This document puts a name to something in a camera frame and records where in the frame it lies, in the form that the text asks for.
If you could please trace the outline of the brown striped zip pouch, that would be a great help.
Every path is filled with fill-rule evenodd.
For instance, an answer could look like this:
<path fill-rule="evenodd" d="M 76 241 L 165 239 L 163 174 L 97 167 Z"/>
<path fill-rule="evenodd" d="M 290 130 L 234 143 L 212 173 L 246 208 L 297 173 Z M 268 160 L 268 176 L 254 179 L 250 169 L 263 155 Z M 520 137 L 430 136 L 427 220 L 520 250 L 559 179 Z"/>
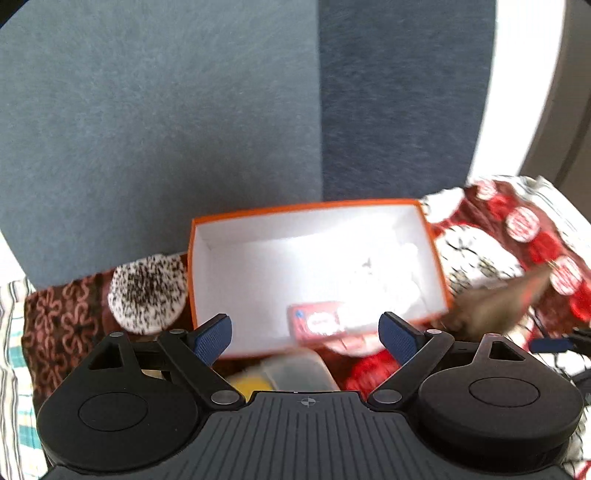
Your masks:
<path fill-rule="evenodd" d="M 439 327 L 461 341 L 478 342 L 489 333 L 506 334 L 541 299 L 553 270 L 550 263 L 539 264 L 502 285 L 468 289 L 438 320 Z"/>

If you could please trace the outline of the striped bed sheet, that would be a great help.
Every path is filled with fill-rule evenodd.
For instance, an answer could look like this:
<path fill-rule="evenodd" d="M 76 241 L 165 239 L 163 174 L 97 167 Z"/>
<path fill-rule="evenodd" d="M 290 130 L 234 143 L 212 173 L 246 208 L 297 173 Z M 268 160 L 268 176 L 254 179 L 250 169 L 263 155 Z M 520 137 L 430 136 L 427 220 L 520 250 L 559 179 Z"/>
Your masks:
<path fill-rule="evenodd" d="M 21 346 L 28 279 L 1 287 L 1 477 L 39 479 L 48 470 L 36 430 L 32 380 Z"/>

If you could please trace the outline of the grey fabric panel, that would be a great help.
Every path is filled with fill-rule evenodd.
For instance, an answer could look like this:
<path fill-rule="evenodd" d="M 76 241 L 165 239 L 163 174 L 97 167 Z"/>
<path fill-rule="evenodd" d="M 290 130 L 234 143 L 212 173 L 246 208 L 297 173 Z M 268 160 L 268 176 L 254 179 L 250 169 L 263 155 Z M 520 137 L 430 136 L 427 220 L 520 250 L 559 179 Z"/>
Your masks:
<path fill-rule="evenodd" d="M 1 229 L 37 288 L 322 196 L 314 1 L 30 1 L 1 29 Z"/>

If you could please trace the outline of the orange cardboard box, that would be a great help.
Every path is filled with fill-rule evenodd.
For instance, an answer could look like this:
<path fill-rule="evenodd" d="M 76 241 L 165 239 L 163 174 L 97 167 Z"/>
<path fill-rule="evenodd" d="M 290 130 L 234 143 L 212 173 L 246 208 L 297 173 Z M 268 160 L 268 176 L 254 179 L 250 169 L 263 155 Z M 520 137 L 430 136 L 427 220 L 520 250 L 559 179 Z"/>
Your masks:
<path fill-rule="evenodd" d="M 372 333 L 393 312 L 419 323 L 449 305 L 434 238 L 416 200 L 327 202 L 196 218 L 187 250 L 195 324 L 232 322 L 226 358 L 248 358 Z M 346 331 L 311 344 L 287 308 L 332 301 Z"/>

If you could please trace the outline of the dark blue fabric panel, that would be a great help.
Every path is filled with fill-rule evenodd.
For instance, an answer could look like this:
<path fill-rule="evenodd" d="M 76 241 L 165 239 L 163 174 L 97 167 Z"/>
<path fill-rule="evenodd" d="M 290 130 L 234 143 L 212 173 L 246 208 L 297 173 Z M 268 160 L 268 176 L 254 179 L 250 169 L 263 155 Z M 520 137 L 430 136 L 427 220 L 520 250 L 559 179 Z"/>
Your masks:
<path fill-rule="evenodd" d="M 465 183 L 484 115 L 492 1 L 322 1 L 322 193 L 420 198 Z"/>

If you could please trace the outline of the red patterned fleece blanket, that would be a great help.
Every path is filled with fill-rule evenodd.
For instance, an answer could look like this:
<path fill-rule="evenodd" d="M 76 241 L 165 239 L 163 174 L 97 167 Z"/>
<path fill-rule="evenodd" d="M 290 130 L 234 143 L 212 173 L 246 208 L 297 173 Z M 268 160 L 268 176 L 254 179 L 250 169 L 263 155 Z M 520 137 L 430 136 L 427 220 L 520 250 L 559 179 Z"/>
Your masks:
<path fill-rule="evenodd" d="M 124 312 L 54 389 L 37 416 L 51 479 L 585 479 L 590 473 L 590 393 L 577 369 L 551 369 L 534 339 L 584 329 L 590 317 L 587 255 L 549 210 L 536 181 L 485 180 L 421 204 L 447 291 L 447 310 L 468 289 L 495 287 L 539 264 L 549 288 L 506 334 L 455 338 L 403 409 L 373 409 L 370 393 L 400 364 L 372 333 L 283 353 L 221 354 L 226 379 L 264 359 L 308 349 L 339 386 L 332 392 L 256 391 L 235 410 L 211 410 L 161 351 L 158 336 L 188 327 L 133 327 Z M 165 277 L 134 289 L 136 312 L 170 320 L 190 303 Z"/>

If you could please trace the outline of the pink tissue pack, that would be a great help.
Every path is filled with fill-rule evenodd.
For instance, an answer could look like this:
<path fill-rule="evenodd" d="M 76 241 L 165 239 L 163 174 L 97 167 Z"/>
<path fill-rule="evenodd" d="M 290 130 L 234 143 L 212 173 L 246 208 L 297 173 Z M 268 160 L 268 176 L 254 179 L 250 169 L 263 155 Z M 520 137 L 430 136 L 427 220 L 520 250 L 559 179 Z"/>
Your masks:
<path fill-rule="evenodd" d="M 339 320 L 338 304 L 332 301 L 294 304 L 287 308 L 290 335 L 297 344 L 311 344 L 346 331 Z"/>

